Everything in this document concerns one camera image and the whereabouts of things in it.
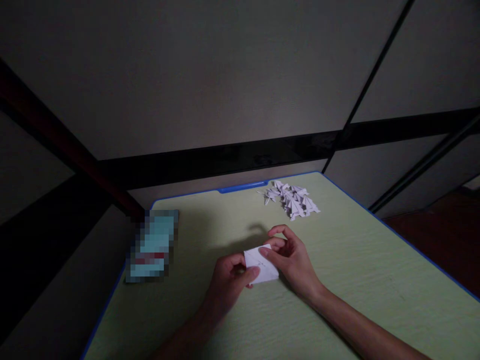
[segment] right hand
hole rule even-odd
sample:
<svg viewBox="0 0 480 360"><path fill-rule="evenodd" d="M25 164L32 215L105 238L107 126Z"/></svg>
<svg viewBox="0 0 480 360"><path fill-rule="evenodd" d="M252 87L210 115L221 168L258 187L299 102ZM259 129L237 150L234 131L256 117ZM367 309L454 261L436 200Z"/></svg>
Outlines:
<svg viewBox="0 0 480 360"><path fill-rule="evenodd" d="M287 240L274 236L282 233ZM310 262L305 244L287 225L277 225L268 232L271 249L261 247L258 252L275 265L286 277L296 294L311 303L325 291Z"/></svg>

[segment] wall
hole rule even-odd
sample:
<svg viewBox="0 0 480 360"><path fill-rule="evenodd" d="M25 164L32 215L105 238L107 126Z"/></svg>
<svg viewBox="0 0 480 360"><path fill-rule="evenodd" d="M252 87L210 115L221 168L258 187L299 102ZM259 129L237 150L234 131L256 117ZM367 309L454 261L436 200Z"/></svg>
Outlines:
<svg viewBox="0 0 480 360"><path fill-rule="evenodd" d="M0 111L0 224L74 172Z"/></svg>
<svg viewBox="0 0 480 360"><path fill-rule="evenodd" d="M480 3L473 0L416 0L398 31L358 111L353 125L382 119L419 119L418 115L438 113L429 122L406 122L413 130L426 132L441 127L446 111L480 106ZM460 117L457 124L464 123ZM379 132L388 132L388 126ZM345 191L368 207L393 186L444 136L425 136L415 140L366 146L337 151L325 174ZM449 171L438 174L450 186L440 186L432 177L418 191L433 192L429 201L461 185L457 174L476 168L468 157L464 168L449 162ZM400 204L382 210L379 216L400 214L406 209L418 210L429 201L418 193L404 191Z"/></svg>
<svg viewBox="0 0 480 360"><path fill-rule="evenodd" d="M2 344L0 358L78 359L133 236L130 219L111 206Z"/></svg>
<svg viewBox="0 0 480 360"><path fill-rule="evenodd" d="M340 130L404 1L3 3L3 59L104 160Z"/></svg>
<svg viewBox="0 0 480 360"><path fill-rule="evenodd" d="M377 215L387 218L431 205L480 173L479 154L480 134L470 135L382 207Z"/></svg>

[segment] hand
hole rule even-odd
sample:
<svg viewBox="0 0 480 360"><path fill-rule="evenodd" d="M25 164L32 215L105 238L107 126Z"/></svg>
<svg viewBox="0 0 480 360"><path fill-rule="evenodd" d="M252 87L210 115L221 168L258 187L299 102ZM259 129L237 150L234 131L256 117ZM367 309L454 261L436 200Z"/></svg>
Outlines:
<svg viewBox="0 0 480 360"><path fill-rule="evenodd" d="M227 313L233 308L242 290L260 274L260 268L250 267L244 272L245 258L242 253L236 253L219 258L215 270L200 307L200 312L215 325L218 325Z"/></svg>
<svg viewBox="0 0 480 360"><path fill-rule="evenodd" d="M287 240L274 236L282 233ZM258 251L285 275L296 294L311 304L324 290L310 262L305 244L287 225L277 225L268 232L271 237Z"/></svg>

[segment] table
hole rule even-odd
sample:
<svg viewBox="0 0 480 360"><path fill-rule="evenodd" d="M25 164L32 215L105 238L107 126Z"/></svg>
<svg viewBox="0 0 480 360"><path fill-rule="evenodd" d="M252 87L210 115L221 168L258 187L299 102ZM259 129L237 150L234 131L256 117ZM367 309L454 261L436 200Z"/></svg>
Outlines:
<svg viewBox="0 0 480 360"><path fill-rule="evenodd" d="M85 359L141 359L200 305L215 260L261 245L288 224L321 281L367 317L433 359L480 357L480 302L319 172L281 179L307 188L321 210L290 222L258 190L158 200L179 210L178 243L160 283L115 287ZM244 290L204 348L206 359L356 359L280 280Z"/></svg>

